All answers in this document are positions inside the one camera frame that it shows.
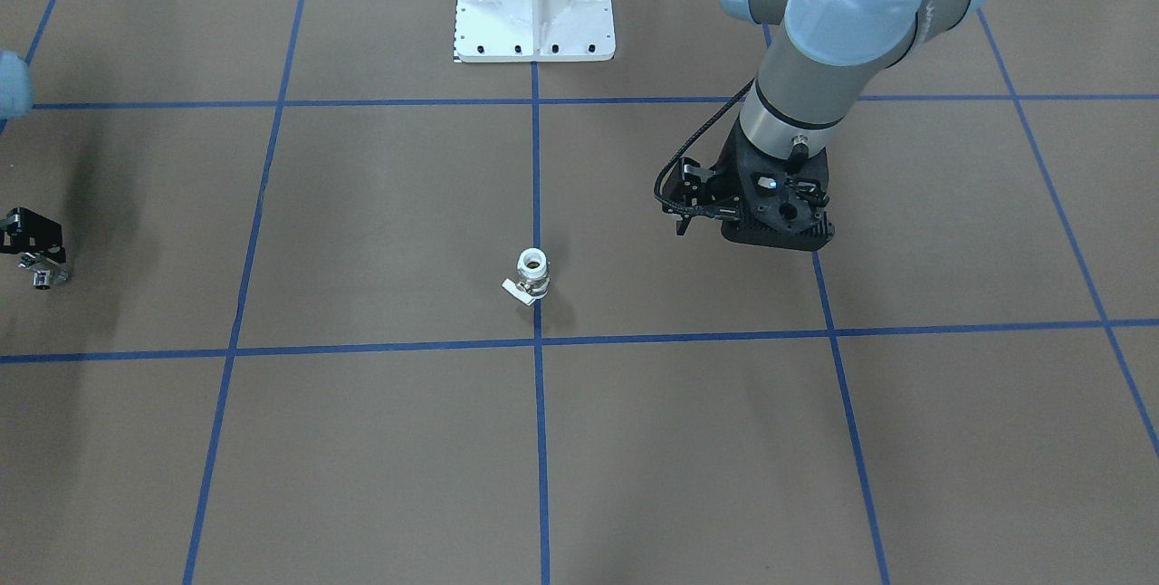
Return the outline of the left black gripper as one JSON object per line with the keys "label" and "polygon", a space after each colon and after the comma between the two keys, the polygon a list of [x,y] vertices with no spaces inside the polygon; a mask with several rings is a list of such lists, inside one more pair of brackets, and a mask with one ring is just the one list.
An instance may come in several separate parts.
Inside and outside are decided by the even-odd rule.
{"label": "left black gripper", "polygon": [[705,168],[685,156],[685,142],[661,169],[661,209],[675,218],[675,234],[684,235],[697,217],[716,219],[724,237],[745,237],[752,233],[751,209],[742,192],[737,168],[741,132],[732,127],[715,164]]}

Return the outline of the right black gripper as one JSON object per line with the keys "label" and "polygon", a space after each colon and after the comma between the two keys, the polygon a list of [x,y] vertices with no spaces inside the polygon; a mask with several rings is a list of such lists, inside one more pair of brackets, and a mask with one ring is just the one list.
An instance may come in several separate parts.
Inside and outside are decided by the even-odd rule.
{"label": "right black gripper", "polygon": [[56,264],[67,263],[61,225],[32,209],[12,209],[1,222],[1,254],[34,254]]}

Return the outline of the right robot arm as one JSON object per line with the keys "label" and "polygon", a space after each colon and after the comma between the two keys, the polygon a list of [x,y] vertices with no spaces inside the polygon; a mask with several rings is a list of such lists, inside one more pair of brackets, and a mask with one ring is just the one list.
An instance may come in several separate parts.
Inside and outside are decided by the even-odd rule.
{"label": "right robot arm", "polygon": [[[1,119],[22,118],[32,111],[32,74],[24,58],[1,53]],[[56,264],[67,263],[61,225],[32,209],[17,206],[3,214],[3,254],[31,255]]]}

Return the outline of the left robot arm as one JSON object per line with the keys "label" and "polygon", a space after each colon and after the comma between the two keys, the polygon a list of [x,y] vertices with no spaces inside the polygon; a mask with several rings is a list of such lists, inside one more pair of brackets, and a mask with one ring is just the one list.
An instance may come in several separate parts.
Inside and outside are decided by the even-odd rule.
{"label": "left robot arm", "polygon": [[828,144],[883,70],[981,10],[986,0],[719,0],[773,27],[761,66],[722,107],[739,107],[715,163],[681,145],[654,184],[677,234],[716,219],[728,241],[814,253],[828,218]]}

